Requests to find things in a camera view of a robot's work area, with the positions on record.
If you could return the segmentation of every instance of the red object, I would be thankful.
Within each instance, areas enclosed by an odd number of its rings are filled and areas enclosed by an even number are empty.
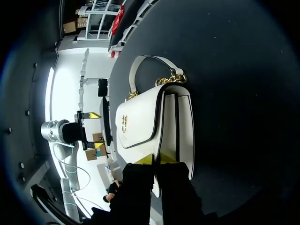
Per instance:
[[[121,22],[123,15],[124,15],[124,6],[121,6],[119,13],[117,14],[116,18],[113,21],[112,35],[114,35],[117,32],[117,28]]]

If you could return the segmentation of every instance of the cable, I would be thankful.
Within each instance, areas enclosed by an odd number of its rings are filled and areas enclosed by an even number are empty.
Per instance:
[[[86,201],[88,201],[88,202],[90,202],[90,203],[96,205],[98,208],[104,210],[101,206],[97,205],[96,203],[94,203],[94,202],[92,202],[92,201],[90,201],[90,200],[88,200],[88,199],[78,197],[78,196],[76,196],[76,195],[75,195],[74,193],[72,193],[72,192],[63,191],[63,193],[69,193],[69,194],[71,194],[71,195],[72,195],[73,197],[75,197],[75,198],[79,198],[79,199],[82,199],[82,200],[86,200]]]
[[[76,191],[73,191],[73,190],[72,190],[72,192],[75,193],[75,192],[77,192],[77,191],[81,191],[81,190],[85,189],[85,188],[89,185],[89,183],[90,183],[90,174],[89,174],[85,169],[82,169],[82,168],[79,167],[79,166],[71,165],[71,164],[65,163],[65,162],[63,162],[62,160],[60,160],[59,158],[57,158],[57,156],[56,156],[56,154],[55,154],[55,148],[53,149],[53,153],[54,153],[55,158],[56,158],[60,163],[62,163],[62,164],[64,164],[64,165],[71,166],[71,167],[75,167],[75,168],[77,168],[77,169],[81,169],[81,170],[83,170],[83,171],[86,172],[86,174],[89,176],[89,181],[88,181],[88,183],[87,183],[83,188],[78,189],[78,190],[76,190]]]

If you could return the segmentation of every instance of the bag flap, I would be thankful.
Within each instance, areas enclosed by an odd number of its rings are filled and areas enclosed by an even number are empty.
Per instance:
[[[164,99],[162,87],[154,87],[118,107],[115,123],[123,148],[137,146],[154,137]]]

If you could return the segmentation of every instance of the gold hardware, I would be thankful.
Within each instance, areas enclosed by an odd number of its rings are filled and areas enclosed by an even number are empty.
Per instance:
[[[127,127],[127,116],[123,115],[123,118],[122,118],[122,132],[123,133],[126,132],[126,127]]]
[[[130,92],[129,96],[125,99],[125,102],[127,102],[128,100],[131,100],[132,98],[136,97],[138,95],[138,92]]]
[[[185,74],[176,74],[176,70],[171,68],[171,76],[169,78],[158,78],[155,81],[155,87],[166,83],[186,83],[187,79],[188,78]]]
[[[162,85],[162,84],[166,84],[166,83],[186,83],[188,78],[185,74],[177,74],[176,70],[173,68],[170,68],[171,71],[171,76],[169,78],[166,77],[161,77],[158,78],[155,81],[155,87]],[[128,100],[133,99],[134,97],[136,97],[138,95],[138,92],[130,92],[129,96],[125,99],[125,102],[127,102]]]

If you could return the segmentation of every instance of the light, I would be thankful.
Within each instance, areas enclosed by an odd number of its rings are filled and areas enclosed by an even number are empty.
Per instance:
[[[51,101],[51,89],[52,89],[52,83],[53,83],[53,75],[54,70],[51,67],[49,71],[48,76],[48,82],[46,87],[46,95],[45,95],[45,121],[50,121],[50,101]]]

